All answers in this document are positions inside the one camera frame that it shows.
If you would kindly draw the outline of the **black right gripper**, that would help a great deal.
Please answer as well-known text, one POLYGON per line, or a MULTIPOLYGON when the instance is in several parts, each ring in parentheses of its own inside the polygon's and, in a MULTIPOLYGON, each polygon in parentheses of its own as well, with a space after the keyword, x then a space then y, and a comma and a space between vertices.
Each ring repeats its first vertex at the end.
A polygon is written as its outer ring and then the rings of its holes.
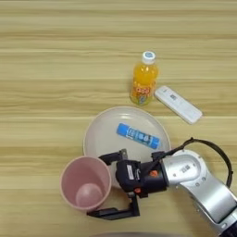
MULTIPOLYGON (((167 190, 168 181, 161 163, 164 157, 164 152, 155 152, 152 154, 151 161, 139 165, 138 184, 135 186, 133 191, 140 198, 145 198, 150 193, 159 193, 167 190)), ((110 166, 113 162, 127 159, 128 155, 126 149, 121 149, 115 153, 99 156, 99 158, 110 166)), ((129 198, 131 201, 127 209, 118 210, 115 207, 111 207, 88 212, 87 215, 93 218, 101 218, 105 220, 139 217, 140 210, 137 196, 131 194, 129 198)))

